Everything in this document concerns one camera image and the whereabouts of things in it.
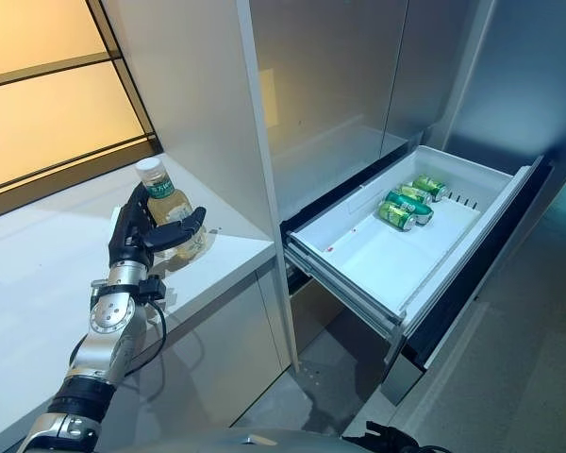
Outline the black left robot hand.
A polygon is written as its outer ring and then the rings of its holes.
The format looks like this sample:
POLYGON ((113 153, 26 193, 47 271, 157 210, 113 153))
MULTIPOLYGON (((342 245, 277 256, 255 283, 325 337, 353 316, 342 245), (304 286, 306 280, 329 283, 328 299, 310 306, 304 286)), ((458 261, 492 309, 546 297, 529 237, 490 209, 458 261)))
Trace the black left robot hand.
POLYGON ((120 209, 108 243, 109 266, 134 261, 150 269, 154 255, 189 241, 199 232, 207 210, 196 208, 182 221, 158 226, 148 208, 149 192, 139 183, 120 209))

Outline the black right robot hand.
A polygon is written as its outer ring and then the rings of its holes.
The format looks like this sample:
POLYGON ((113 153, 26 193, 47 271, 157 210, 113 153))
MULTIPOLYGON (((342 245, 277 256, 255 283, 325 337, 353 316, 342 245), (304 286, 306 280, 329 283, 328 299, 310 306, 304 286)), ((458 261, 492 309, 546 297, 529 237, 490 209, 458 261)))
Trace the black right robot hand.
POLYGON ((365 448, 373 452, 414 453, 421 451, 418 442, 405 432, 374 421, 366 422, 363 441, 365 448))

